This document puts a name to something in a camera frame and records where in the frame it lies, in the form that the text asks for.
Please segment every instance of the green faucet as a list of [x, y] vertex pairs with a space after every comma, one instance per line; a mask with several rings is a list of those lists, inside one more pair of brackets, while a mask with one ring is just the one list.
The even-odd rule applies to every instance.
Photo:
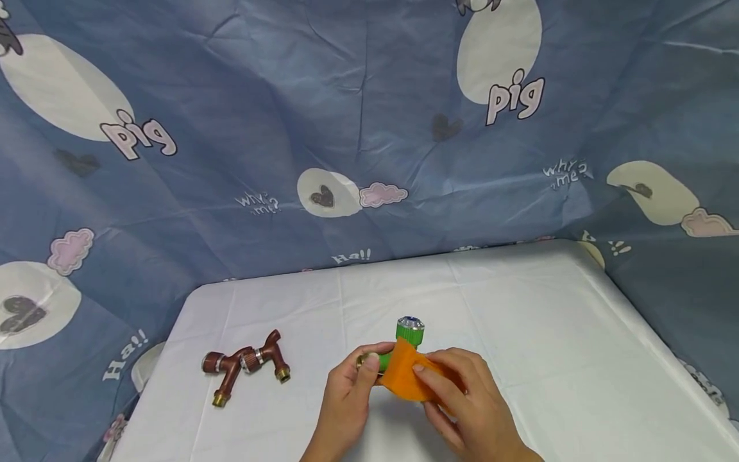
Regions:
[[[403, 316], [395, 326], [395, 338], [406, 339], [415, 349], [418, 349], [418, 345], [423, 341], [423, 331], [425, 328], [426, 326], [419, 318]], [[357, 367], [362, 365], [366, 357], [367, 355], [362, 355], [357, 358]], [[392, 351], [380, 355], [380, 374], [384, 373], [385, 369], [387, 369], [391, 357]]]

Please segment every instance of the wrist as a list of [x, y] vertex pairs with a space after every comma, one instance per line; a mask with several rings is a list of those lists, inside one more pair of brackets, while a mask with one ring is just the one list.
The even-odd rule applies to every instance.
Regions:
[[341, 456], [340, 448], [316, 429], [300, 462], [340, 462]]
[[515, 462], [544, 462], [541, 456], [525, 444], [519, 450], [517, 457], [511, 460]]

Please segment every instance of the finger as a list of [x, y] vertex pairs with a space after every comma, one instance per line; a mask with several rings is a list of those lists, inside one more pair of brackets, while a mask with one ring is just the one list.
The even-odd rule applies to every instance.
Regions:
[[468, 393], [487, 391], [487, 387], [483, 383], [480, 374], [477, 373], [477, 368], [472, 364], [470, 358], [460, 356], [448, 350], [437, 351], [436, 353], [426, 355], [426, 357], [433, 362], [447, 366], [459, 374]]
[[449, 352], [455, 355], [464, 356], [472, 361], [474, 368], [477, 370], [477, 374], [480, 375], [480, 378], [482, 379], [488, 391], [493, 394], [500, 394], [498, 385], [495, 383], [495, 379], [493, 378], [493, 372], [490, 371], [490, 367], [488, 366], [487, 361], [485, 361], [482, 356], [478, 355], [477, 353], [473, 353], [471, 351], [463, 350], [456, 347], [449, 348]]
[[467, 397], [454, 382], [420, 364], [413, 365], [413, 372], [458, 418], [467, 413]]
[[460, 454], [464, 449], [464, 442], [457, 425], [434, 403], [424, 401], [423, 410], [426, 412], [426, 418], [429, 419], [431, 425], [444, 438], [449, 447], [455, 453]]
[[360, 403], [366, 404], [370, 400], [370, 391], [375, 385], [377, 374], [380, 371], [380, 356], [377, 353], [370, 353], [367, 359], [357, 371], [357, 381], [350, 392]]
[[368, 353], [377, 353], [378, 355], [382, 355], [391, 352], [393, 348], [395, 348], [395, 342], [380, 342], [371, 345], [362, 345], [349, 353], [349, 355], [336, 368], [342, 370], [349, 370], [349, 368], [351, 368], [356, 370], [357, 358], [359, 358], [359, 356], [366, 355]]

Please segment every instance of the faucet handle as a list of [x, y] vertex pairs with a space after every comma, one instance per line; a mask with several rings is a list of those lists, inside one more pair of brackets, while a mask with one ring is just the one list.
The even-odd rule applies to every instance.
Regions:
[[275, 344], [278, 340], [282, 338], [281, 335], [279, 335], [279, 330], [275, 329], [272, 332], [270, 332], [270, 335], [267, 336], [267, 340], [265, 340], [265, 346]]

